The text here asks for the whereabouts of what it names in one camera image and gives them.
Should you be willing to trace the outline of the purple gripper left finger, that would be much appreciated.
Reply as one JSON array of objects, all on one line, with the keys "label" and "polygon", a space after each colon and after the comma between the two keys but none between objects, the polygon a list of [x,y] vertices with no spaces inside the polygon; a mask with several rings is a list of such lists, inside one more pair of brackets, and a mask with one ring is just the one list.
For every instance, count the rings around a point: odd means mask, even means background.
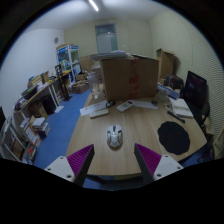
[{"label": "purple gripper left finger", "polygon": [[94,157],[94,145],[88,145],[68,157],[59,156],[45,170],[82,186]]}]

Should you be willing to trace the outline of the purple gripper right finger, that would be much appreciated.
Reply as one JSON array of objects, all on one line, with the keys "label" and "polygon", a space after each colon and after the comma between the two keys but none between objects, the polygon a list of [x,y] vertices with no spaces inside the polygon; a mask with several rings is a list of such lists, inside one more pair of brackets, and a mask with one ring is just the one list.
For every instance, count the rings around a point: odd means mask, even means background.
[{"label": "purple gripper right finger", "polygon": [[182,165],[168,154],[159,155],[140,144],[135,144],[134,154],[145,184],[160,180],[183,168]]}]

